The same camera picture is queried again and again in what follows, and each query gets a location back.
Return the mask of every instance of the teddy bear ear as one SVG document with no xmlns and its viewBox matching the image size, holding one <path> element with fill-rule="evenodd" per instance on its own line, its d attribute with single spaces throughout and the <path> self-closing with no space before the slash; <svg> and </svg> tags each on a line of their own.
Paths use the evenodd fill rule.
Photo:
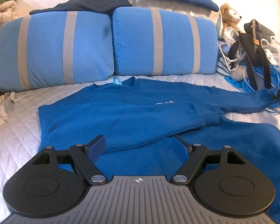
<svg viewBox="0 0 280 224">
<path fill-rule="evenodd" d="M 230 9 L 230 6 L 228 3 L 224 3 L 222 6 L 220 6 L 221 13 L 224 13 L 226 9 Z"/>
</svg>

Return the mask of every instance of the pillow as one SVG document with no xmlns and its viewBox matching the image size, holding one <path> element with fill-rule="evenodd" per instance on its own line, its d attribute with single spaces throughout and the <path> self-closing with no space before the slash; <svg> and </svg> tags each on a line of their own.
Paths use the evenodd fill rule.
<svg viewBox="0 0 280 224">
<path fill-rule="evenodd" d="M 176 12 L 120 7 L 113 13 L 115 75 L 213 74 L 214 23 Z"/>
<path fill-rule="evenodd" d="M 0 92 L 101 81 L 113 72 L 106 14 L 39 13 L 0 29 Z"/>
</svg>

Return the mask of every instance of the gray ribbed plate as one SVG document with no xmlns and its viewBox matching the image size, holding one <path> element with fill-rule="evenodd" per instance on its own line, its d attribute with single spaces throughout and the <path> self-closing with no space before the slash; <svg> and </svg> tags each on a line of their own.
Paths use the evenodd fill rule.
<svg viewBox="0 0 280 224">
<path fill-rule="evenodd" d="M 267 215 L 237 219 L 220 216 L 200 205 L 185 186 L 164 176 L 115 176 L 91 187 L 79 205 L 45 219 L 16 214 L 3 224 L 275 224 Z"/>
</svg>

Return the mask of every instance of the white quilted bedspread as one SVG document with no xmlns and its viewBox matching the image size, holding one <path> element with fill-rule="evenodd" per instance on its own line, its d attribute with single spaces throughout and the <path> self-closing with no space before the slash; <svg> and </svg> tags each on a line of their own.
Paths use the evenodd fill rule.
<svg viewBox="0 0 280 224">
<path fill-rule="evenodd" d="M 183 75 L 183 76 L 153 76 L 144 77 L 152 80 L 187 82 L 198 85 L 216 86 L 230 91 L 237 91 L 224 77 L 213 75 Z M 123 81 L 129 76 L 119 76 Z M 96 84 L 111 83 L 112 78 Z M 9 120 L 0 126 L 0 222 L 9 216 L 9 211 L 2 197 L 3 186 L 6 181 L 28 160 L 34 156 L 40 145 L 41 131 L 38 120 L 38 107 L 54 103 L 91 83 L 75 84 L 42 88 L 17 93 L 15 108 Z M 280 115 L 266 111 L 253 114 L 227 114 L 229 119 L 235 121 L 269 123 L 280 129 Z"/>
</svg>

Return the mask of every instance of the bed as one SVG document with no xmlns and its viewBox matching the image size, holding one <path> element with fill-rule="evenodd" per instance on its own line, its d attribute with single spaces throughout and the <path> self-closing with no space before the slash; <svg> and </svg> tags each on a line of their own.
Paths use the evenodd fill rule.
<svg viewBox="0 0 280 224">
<path fill-rule="evenodd" d="M 122 81 L 130 76 L 118 76 Z M 170 75 L 139 76 L 151 80 L 186 82 L 197 85 L 216 86 L 237 91 L 222 75 Z M 96 84 L 112 83 L 113 78 Z M 10 215 L 2 197 L 3 186 L 12 175 L 38 152 L 41 138 L 38 107 L 56 102 L 92 83 L 41 88 L 15 95 L 15 107 L 10 118 L 0 126 L 0 222 Z M 263 111 L 253 114 L 227 114 L 229 119 L 253 123 L 269 123 L 280 130 L 280 114 Z"/>
</svg>

